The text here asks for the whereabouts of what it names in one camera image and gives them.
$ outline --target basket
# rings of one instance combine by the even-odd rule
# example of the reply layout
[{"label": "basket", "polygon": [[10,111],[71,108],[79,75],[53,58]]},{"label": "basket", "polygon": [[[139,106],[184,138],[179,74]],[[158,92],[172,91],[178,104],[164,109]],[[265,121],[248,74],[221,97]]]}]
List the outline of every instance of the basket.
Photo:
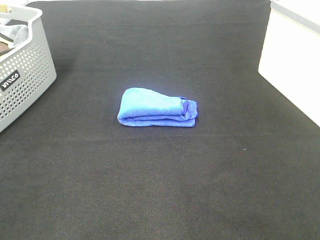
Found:
[{"label": "basket", "polygon": [[0,59],[0,132],[53,83],[57,74],[40,9],[0,5],[0,18],[27,22],[28,39]]}]

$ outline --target black cloth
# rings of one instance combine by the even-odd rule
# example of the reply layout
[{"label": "black cloth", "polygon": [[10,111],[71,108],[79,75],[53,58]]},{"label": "black cloth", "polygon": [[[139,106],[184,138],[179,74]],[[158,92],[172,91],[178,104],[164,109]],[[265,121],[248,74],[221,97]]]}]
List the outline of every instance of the black cloth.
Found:
[{"label": "black cloth", "polygon": [[[258,74],[269,0],[37,2],[57,79],[0,134],[1,240],[316,240],[320,130]],[[131,87],[195,128],[125,127]]]}]

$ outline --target white surface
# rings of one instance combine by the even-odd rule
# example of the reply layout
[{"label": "white surface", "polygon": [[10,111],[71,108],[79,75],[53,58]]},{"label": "white surface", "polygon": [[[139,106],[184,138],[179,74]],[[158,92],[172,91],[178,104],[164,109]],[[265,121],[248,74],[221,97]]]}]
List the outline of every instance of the white surface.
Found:
[{"label": "white surface", "polygon": [[320,126],[320,35],[271,11],[259,73]]},{"label": "white surface", "polygon": [[273,2],[320,25],[320,0],[274,0]]}]

